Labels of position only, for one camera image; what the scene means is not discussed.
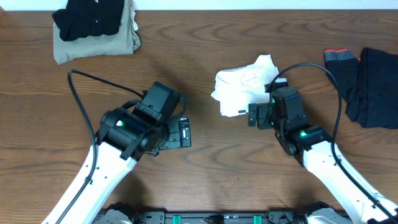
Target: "wooden tabletop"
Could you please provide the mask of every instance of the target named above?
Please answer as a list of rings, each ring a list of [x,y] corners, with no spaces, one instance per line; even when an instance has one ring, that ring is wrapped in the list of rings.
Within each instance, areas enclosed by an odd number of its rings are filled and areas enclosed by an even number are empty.
[[[246,116],[220,115],[210,96],[215,75],[261,54],[271,54],[279,70],[323,64],[325,49],[398,54],[396,11],[138,11],[136,20],[142,39],[136,54],[57,65],[51,12],[6,12],[0,19],[1,223],[41,222],[88,153],[88,131],[68,87],[71,68],[135,90],[158,80],[187,97],[192,147],[144,156],[105,205],[263,211],[322,200],[341,208],[285,154],[274,131],[249,128]],[[301,92],[310,121],[331,133],[338,101],[325,73],[298,68],[285,77]],[[74,82],[95,130],[107,110],[136,98],[87,78]],[[375,188],[398,202],[397,130],[363,129],[344,114],[337,143]]]

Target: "navy blue cloth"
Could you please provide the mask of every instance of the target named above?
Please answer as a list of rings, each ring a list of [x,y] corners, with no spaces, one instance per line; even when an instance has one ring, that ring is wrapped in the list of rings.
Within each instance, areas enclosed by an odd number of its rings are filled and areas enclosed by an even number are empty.
[[[119,32],[124,0],[69,0],[52,14],[63,41]]]
[[[366,48],[325,51],[326,68],[347,102],[346,114],[364,128],[398,128],[398,55]]]

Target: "white backdrop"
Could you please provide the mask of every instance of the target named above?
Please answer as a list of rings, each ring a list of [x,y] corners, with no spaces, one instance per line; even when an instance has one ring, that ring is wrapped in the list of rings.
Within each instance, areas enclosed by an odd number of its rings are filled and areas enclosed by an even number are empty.
[[[57,10],[66,2],[0,0],[0,6],[6,11]],[[398,0],[135,0],[135,5],[140,10],[398,9]]]

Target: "red trim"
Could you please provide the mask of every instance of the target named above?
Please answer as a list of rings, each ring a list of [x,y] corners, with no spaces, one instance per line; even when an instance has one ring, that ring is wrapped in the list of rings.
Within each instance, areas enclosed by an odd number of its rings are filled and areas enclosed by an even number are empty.
[[[348,49],[341,49],[341,50],[326,50],[325,54],[328,52],[334,52],[334,53],[340,53],[340,52],[344,52],[344,51],[348,51]]]

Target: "crumpled white cloth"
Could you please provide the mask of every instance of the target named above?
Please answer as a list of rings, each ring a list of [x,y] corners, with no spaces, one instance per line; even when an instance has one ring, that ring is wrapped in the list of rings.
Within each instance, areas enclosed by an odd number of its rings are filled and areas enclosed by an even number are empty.
[[[232,117],[246,114],[250,103],[269,101],[264,85],[278,73],[271,55],[260,55],[254,64],[219,71],[211,96],[220,102],[221,115]]]

